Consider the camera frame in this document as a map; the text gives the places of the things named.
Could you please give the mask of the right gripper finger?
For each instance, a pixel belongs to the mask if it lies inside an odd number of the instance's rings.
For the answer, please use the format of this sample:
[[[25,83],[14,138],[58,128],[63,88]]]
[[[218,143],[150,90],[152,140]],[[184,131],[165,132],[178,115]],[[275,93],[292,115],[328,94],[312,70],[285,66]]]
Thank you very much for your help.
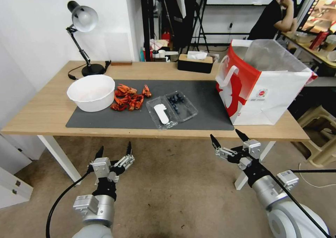
[[[243,143],[250,143],[250,138],[243,132],[241,132],[238,129],[235,129],[235,132],[237,133],[237,135],[239,136],[239,138],[242,140]]]
[[[228,157],[235,157],[238,154],[234,150],[221,147],[218,140],[212,134],[210,134],[210,138],[211,138],[212,146],[215,149],[215,155],[219,156],[220,158],[227,160]]]

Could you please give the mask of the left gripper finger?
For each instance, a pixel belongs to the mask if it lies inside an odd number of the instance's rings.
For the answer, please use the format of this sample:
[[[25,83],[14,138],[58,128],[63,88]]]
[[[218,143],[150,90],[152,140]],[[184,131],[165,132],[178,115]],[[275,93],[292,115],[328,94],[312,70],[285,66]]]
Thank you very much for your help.
[[[123,156],[117,163],[115,163],[115,167],[124,167],[124,168],[129,168],[133,162],[135,161],[134,155],[133,155],[133,150],[132,150],[132,144],[129,141],[127,145],[127,151],[126,155]]]
[[[96,161],[97,159],[102,158],[103,153],[104,153],[104,146],[101,146],[98,152],[96,153],[93,161]]]

